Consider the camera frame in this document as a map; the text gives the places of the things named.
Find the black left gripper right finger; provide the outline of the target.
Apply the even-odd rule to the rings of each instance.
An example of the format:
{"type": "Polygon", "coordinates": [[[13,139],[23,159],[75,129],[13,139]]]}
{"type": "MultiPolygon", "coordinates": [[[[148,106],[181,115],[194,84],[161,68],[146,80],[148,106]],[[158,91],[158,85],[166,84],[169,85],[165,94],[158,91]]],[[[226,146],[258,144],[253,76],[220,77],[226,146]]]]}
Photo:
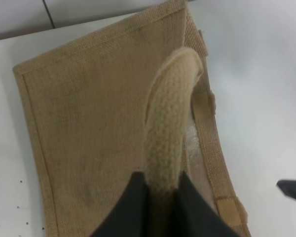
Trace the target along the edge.
{"type": "Polygon", "coordinates": [[[206,203],[186,173],[180,175],[171,209],[169,237],[237,237],[206,203]]]}

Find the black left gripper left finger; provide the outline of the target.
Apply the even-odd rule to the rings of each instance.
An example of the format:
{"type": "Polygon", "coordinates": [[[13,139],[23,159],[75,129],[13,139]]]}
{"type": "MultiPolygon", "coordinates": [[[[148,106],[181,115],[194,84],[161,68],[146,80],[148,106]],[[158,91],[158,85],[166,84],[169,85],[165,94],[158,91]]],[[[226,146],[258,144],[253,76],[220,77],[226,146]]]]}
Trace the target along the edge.
{"type": "Polygon", "coordinates": [[[148,187],[142,172],[134,172],[115,207],[93,237],[146,237],[148,187]]]}

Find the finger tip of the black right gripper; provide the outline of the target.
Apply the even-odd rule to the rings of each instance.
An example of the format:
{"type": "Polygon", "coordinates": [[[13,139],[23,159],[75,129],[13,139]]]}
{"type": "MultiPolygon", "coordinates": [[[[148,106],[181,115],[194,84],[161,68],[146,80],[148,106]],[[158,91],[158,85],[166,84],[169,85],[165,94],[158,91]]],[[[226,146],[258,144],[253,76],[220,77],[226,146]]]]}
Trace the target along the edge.
{"type": "Polygon", "coordinates": [[[296,180],[279,180],[276,186],[284,195],[296,200],[296,180]]]}

